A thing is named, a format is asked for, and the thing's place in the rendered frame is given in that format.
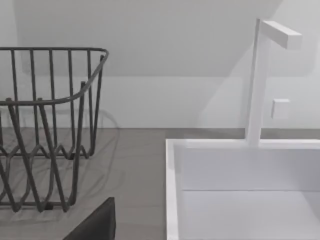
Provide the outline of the tall white tap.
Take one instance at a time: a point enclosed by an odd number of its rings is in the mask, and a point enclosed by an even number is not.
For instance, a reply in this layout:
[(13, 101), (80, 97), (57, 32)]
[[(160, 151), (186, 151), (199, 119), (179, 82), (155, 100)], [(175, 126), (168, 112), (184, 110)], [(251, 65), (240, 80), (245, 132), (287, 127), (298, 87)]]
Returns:
[(248, 105), (248, 122), (245, 139), (249, 147), (259, 146), (266, 92), (269, 49), (271, 42), (286, 50), (299, 50), (303, 35), (274, 20), (258, 18), (255, 25)]

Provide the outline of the small white square knob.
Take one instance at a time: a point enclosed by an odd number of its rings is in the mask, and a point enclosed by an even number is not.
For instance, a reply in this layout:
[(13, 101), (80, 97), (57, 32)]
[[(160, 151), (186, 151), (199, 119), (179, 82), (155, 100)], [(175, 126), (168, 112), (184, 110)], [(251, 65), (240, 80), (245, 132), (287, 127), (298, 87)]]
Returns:
[(291, 101), (287, 98), (275, 98), (272, 101), (271, 118), (286, 119), (289, 116)]

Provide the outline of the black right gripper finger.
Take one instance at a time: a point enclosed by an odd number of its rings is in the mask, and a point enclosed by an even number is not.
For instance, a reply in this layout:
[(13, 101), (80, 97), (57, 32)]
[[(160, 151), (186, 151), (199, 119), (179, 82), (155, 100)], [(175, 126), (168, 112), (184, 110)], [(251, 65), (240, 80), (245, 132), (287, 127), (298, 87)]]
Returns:
[(62, 240), (115, 240), (116, 203), (109, 197)]

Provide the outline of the white sink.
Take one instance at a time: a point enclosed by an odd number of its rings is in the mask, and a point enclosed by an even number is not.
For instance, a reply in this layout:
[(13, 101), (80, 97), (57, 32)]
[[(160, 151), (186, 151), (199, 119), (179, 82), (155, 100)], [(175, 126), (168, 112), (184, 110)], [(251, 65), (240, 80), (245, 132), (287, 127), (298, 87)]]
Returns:
[(166, 240), (320, 240), (320, 140), (167, 139)]

